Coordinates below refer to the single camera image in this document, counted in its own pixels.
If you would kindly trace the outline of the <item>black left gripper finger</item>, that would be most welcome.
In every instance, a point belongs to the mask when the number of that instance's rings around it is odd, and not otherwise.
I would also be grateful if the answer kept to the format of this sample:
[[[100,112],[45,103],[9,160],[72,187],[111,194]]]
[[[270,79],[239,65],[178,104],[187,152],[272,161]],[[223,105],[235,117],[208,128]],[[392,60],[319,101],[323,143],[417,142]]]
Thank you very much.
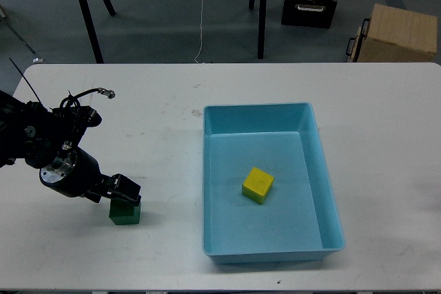
[[[107,180],[107,192],[111,199],[119,199],[134,206],[141,203],[141,186],[122,174],[116,174]]]

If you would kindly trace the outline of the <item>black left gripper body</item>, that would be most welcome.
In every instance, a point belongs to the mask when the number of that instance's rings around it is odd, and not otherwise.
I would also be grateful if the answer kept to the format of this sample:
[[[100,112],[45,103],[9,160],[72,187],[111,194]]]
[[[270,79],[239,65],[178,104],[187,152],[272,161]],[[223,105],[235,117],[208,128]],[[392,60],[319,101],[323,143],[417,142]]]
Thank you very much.
[[[65,158],[57,156],[39,171],[41,183],[69,198],[82,197],[99,203],[102,197],[111,198],[95,158],[77,147]]]

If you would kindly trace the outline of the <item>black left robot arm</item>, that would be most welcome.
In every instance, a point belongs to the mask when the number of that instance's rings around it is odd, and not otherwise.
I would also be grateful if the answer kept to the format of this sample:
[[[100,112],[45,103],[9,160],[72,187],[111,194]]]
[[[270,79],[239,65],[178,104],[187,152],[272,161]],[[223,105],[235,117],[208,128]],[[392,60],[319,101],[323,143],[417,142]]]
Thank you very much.
[[[40,102],[23,103],[1,93],[1,165],[15,160],[39,170],[41,183],[69,198],[95,203],[119,199],[135,207],[141,203],[140,186],[122,174],[106,176],[98,162],[79,147],[89,127],[102,118],[79,95],[64,98],[58,108],[47,110]]]

